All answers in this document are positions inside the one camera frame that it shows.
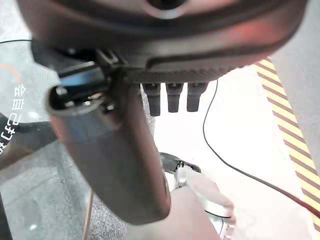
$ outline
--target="screw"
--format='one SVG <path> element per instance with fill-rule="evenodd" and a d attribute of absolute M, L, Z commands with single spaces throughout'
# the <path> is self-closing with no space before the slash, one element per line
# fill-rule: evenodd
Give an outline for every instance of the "screw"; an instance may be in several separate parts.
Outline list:
<path fill-rule="evenodd" d="M 70 55 L 74 55 L 74 54 L 76 54 L 76 50 L 74 49 L 74 48 L 69 48 L 68 49 L 68 54 L 70 54 Z"/>
<path fill-rule="evenodd" d="M 59 96 L 66 95 L 68 93 L 63 86 L 58 86 L 55 91 Z"/>
<path fill-rule="evenodd" d="M 115 105 L 114 103 L 109 104 L 108 106 L 106 106 L 106 109 L 107 109 L 108 111 L 112 111 L 112 110 L 114 110 L 115 108 L 116 108 L 116 105 Z"/>

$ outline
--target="floor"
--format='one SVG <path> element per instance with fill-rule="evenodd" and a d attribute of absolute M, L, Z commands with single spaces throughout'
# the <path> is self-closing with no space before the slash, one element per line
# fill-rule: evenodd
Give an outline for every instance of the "floor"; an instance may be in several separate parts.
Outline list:
<path fill-rule="evenodd" d="M 0 41 L 30 37 L 13 0 L 0 2 L 0 16 Z M 289 84 L 286 83 L 286 69 L 281 66 L 281 57 L 287 57 L 285 52 L 281 54 L 275 55 L 274 61 L 286 88 Z M 21 80 L 27 90 L 21 121 L 46 121 L 48 117 L 40 102 L 46 89 L 58 82 L 55 73 L 32 63 L 27 43 L 0 46 L 0 60 L 1 64 L 13 66 L 20 74 L 23 73 Z M 8 99 L 0 103 L 0 108 L 1 112 L 8 115 L 11 111 L 8 102 L 13 97 L 16 80 L 8 71 L 0 71 L 0 78 L 6 80 L 2 80 L 0 94 Z M 280 194 L 228 169 L 206 147 L 201 127 L 215 86 L 215 82 L 209 85 L 198 113 L 185 111 L 184 91 L 180 112 L 168 114 L 165 92 L 162 92 L 162 115 L 149 118 L 157 147 L 161 152 L 175 154 L 200 165 L 204 173 L 232 199 L 238 218 L 235 240 L 316 239 L 308 212 Z M 305 99 L 304 94 L 314 94 L 317 100 L 315 91 L 310 89 L 301 91 L 300 98 Z M 305 111 L 299 113 L 301 104 L 295 100 L 294 90 L 290 91 L 287 94 L 293 99 L 290 102 L 308 146 L 315 146 L 316 133 L 305 133 L 310 130 L 309 122 L 304 123 Z M 319 124 L 314 117 L 317 109 L 312 105 L 315 106 L 308 104 L 310 109 L 307 113 L 313 116 L 310 119 L 314 124 Z M 303 196 L 254 68 L 236 70 L 221 79 L 216 100 L 208 115 L 206 132 L 209 142 L 228 162 L 297 196 Z M 310 147 L 310 151 L 317 158 L 315 147 Z M 14 239 L 81 239 L 89 187 L 59 143 L 53 142 L 27 157 L 23 164 L 18 162 L 1 171 L 0 191 L 3 193 L 4 206 L 8 209 Z M 88 239 L 123 239 L 126 229 L 126 225 L 95 197 Z"/>
<path fill-rule="evenodd" d="M 295 37 L 272 56 L 312 159 L 320 172 L 320 1 L 310 0 Z"/>

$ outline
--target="yellow and black striped tape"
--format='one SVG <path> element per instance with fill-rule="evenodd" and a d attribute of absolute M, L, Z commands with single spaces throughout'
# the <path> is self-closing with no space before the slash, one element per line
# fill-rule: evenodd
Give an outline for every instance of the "yellow and black striped tape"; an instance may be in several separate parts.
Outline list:
<path fill-rule="evenodd" d="M 299 178 L 304 201 L 320 211 L 320 178 L 276 68 L 269 57 L 255 65 Z M 320 240 L 320 219 L 312 215 L 312 220 Z"/>

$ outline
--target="black plastic tab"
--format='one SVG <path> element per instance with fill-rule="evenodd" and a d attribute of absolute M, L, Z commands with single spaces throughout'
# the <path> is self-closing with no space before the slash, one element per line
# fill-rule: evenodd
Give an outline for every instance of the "black plastic tab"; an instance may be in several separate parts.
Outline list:
<path fill-rule="evenodd" d="M 155 83 L 143 84 L 143 90 L 148 97 L 150 115 L 152 117 L 160 116 L 160 90 L 161 85 Z"/>
<path fill-rule="evenodd" d="M 206 91 L 208 82 L 188 83 L 188 97 L 186 109 L 188 112 L 197 112 L 201 95 Z"/>
<path fill-rule="evenodd" d="M 165 87 L 168 95 L 168 111 L 169 113 L 177 113 L 179 110 L 180 94 L 184 85 L 182 83 L 168 83 Z"/>

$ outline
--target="silver metal part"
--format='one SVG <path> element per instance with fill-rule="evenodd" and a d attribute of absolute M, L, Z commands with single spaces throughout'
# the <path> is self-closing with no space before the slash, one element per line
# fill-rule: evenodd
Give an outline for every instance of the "silver metal part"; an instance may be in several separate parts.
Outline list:
<path fill-rule="evenodd" d="M 219 240 L 197 196 L 188 187 L 171 193 L 169 216 L 156 223 L 129 225 L 127 240 Z"/>
<path fill-rule="evenodd" d="M 221 194 L 218 186 L 208 177 L 189 167 L 179 167 L 175 179 L 180 188 L 190 187 L 206 212 L 223 218 L 231 218 L 234 215 L 233 203 Z"/>

